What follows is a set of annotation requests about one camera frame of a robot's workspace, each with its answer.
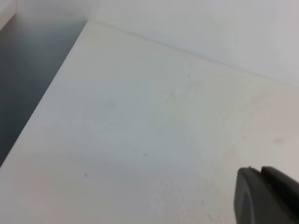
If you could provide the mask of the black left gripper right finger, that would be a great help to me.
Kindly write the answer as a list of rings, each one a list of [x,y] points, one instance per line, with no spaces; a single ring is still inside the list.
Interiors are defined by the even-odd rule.
[[[284,208],[299,223],[299,182],[274,167],[262,167],[261,174]]]

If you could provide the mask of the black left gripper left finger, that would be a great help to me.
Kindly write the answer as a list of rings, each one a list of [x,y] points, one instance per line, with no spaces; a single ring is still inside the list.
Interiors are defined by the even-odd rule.
[[[289,214],[268,190],[260,173],[241,168],[237,173],[235,218],[238,224],[288,224]]]

